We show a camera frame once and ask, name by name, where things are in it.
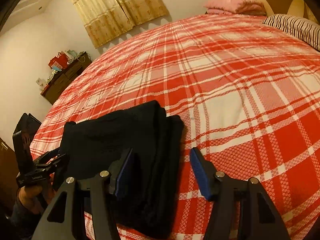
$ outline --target red bag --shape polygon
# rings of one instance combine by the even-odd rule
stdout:
[[[60,69],[65,69],[68,67],[68,58],[66,54],[59,52],[58,57],[51,59],[48,65],[50,68],[52,68],[52,66],[56,66]]]

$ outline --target bed sheet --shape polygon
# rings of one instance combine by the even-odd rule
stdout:
[[[200,240],[209,220],[212,203],[189,162],[196,146],[229,176],[257,177],[291,238],[302,239],[320,213],[320,53],[262,19],[200,15],[109,49],[52,106],[31,144],[33,158],[60,145],[67,121],[155,99],[185,124],[171,239]],[[118,230],[121,239],[147,238]]]

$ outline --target person's arm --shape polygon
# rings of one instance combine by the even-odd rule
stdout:
[[[41,218],[41,207],[34,198],[42,192],[41,186],[23,187],[18,191],[16,203],[13,207],[11,224],[15,227],[18,237],[30,240]],[[49,192],[49,203],[53,198],[53,190]]]

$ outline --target wooden door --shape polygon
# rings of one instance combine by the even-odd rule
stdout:
[[[14,151],[0,138],[0,204],[7,215],[11,214],[15,202],[18,173]]]

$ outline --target bed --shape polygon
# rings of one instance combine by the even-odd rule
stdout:
[[[60,145],[67,121],[155,99],[185,124],[171,239],[201,240],[212,208],[190,166],[192,147],[233,178],[257,177],[291,238],[303,239],[320,214],[320,53],[264,18],[199,15],[109,49],[52,106],[33,157]],[[121,239],[147,238],[118,231]]]

